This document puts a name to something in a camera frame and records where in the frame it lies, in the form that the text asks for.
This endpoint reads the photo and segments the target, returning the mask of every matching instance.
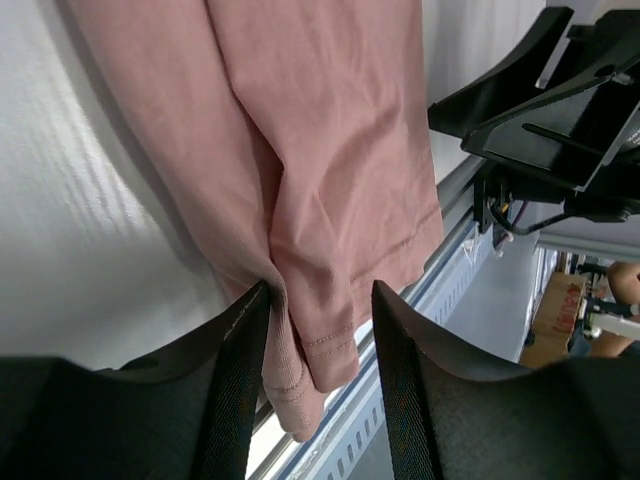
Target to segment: stitching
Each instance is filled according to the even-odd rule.
[[[302,342],[302,344],[305,347],[312,347],[314,345],[319,345],[321,343],[325,343],[327,340],[331,340],[332,338],[336,338],[336,337],[339,337],[340,335],[344,335],[349,330],[353,330],[353,325],[349,324],[346,327],[344,327],[342,330],[338,330],[337,332],[332,333],[331,335],[327,335],[326,337],[319,338],[318,340],[314,340],[313,342]]]
[[[349,345],[351,345],[353,343],[353,339],[349,339],[344,343],[341,343],[340,345],[338,345],[335,348],[332,348],[331,350],[328,350],[326,352],[322,352],[322,353],[316,353],[315,355],[307,355],[308,358],[319,358],[319,357],[328,357],[329,355],[331,355],[332,353],[337,352],[338,350],[342,350],[343,348],[348,347]]]
[[[231,324],[231,326],[229,327],[229,330],[227,330],[227,332],[224,334],[223,337],[223,341],[226,340],[229,335],[231,335],[231,332],[233,332],[233,329],[236,328],[236,325],[238,324],[238,322],[240,321],[240,319],[243,317],[243,315],[245,313],[247,313],[247,310],[249,310],[251,308],[251,306],[253,305],[253,302],[255,301],[255,299],[258,297],[258,295],[260,295],[262,293],[262,290],[264,289],[264,287],[260,287],[258,289],[258,291],[255,293],[255,295],[251,298],[251,300],[249,300],[249,303],[247,303],[242,310],[240,310],[240,313],[238,314],[238,316],[233,320],[233,323]]]
[[[289,387],[272,387],[272,386],[268,385],[266,382],[265,382],[264,386],[266,388],[268,388],[269,390],[274,390],[276,392],[286,393],[286,392],[290,392],[290,391],[295,390],[296,388],[298,388],[298,386],[300,386],[300,384],[302,383],[302,380],[304,380],[304,368],[300,369],[300,378],[293,385],[291,385]]]
[[[279,399],[278,399],[278,402],[282,402],[282,403],[293,403],[293,402],[295,402],[296,400],[299,400],[299,399],[300,399],[300,398],[301,398],[305,393],[307,393],[307,390],[309,390],[309,385],[310,385],[310,383],[308,383],[308,384],[305,386],[304,390],[302,390],[302,392],[300,392],[300,394],[296,395],[295,397],[293,397],[293,398],[279,398]]]

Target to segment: black plastic bracket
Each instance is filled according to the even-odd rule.
[[[483,231],[495,217],[489,199],[497,197],[564,204],[551,223],[572,216],[621,222],[640,213],[640,11],[571,26],[541,88],[572,14],[546,8],[502,62],[429,109],[432,129],[489,160],[474,201]]]

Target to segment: pink fabric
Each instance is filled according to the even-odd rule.
[[[443,237],[420,0],[68,0],[124,115],[234,296],[266,279],[283,428],[358,372],[372,281]]]

